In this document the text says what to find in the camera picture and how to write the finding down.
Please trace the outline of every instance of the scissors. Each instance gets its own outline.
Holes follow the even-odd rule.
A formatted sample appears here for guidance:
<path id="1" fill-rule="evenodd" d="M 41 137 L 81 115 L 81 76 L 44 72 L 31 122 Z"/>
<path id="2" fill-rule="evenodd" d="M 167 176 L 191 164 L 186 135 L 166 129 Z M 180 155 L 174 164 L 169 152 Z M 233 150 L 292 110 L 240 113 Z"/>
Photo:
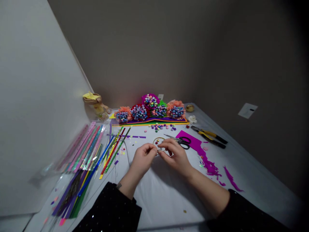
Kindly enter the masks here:
<path id="1" fill-rule="evenodd" d="M 188 150 L 190 148 L 189 144 L 191 143 L 191 140 L 187 137 L 179 137 L 179 138 L 175 138 L 175 137 L 172 137 L 170 135 L 166 135 L 164 134 L 165 136 L 169 137 L 169 138 L 172 138 L 172 139 L 175 139 L 176 142 L 185 150 Z"/>

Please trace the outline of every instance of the black scissors handle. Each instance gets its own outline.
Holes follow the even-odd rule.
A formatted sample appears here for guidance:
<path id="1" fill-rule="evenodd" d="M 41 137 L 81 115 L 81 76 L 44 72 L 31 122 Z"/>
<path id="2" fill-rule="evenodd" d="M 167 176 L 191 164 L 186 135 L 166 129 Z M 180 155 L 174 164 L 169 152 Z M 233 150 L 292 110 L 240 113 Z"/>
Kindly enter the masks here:
<path id="1" fill-rule="evenodd" d="M 180 141 L 178 141 L 178 144 L 185 150 L 188 150 L 190 148 L 189 144 L 191 143 L 191 140 L 187 137 L 179 137 Z"/>

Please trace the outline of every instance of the electrical outlet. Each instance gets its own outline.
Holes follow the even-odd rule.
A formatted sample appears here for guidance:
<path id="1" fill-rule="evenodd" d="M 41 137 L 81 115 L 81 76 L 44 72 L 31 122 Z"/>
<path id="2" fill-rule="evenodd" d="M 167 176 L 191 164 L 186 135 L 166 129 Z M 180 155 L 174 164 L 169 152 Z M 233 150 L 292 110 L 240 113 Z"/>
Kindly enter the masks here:
<path id="1" fill-rule="evenodd" d="M 158 98 L 159 98 L 160 101 L 163 100 L 163 96 L 164 96 L 164 94 L 159 94 L 159 95 L 158 95 Z"/>
<path id="2" fill-rule="evenodd" d="M 239 111 L 238 115 L 249 119 L 258 107 L 249 103 L 245 103 Z"/>

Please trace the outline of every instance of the white paper flower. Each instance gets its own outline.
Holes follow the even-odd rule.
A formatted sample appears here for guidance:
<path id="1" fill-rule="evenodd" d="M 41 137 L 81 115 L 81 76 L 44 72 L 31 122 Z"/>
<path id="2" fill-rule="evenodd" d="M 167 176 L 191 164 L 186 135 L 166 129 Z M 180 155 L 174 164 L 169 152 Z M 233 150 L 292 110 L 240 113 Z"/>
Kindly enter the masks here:
<path id="1" fill-rule="evenodd" d="M 197 123 L 195 115 L 189 116 L 188 121 L 190 122 L 190 124 Z"/>

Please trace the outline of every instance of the tattoo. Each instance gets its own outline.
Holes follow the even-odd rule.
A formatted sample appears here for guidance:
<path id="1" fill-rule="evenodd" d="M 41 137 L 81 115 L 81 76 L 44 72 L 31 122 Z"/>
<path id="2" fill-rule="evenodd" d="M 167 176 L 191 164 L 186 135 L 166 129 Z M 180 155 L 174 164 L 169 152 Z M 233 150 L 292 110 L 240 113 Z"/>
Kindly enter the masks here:
<path id="1" fill-rule="evenodd" d="M 116 188 L 117 188 L 117 189 L 120 189 L 121 186 L 122 186 L 122 185 L 119 183 L 119 184 L 116 185 Z"/>

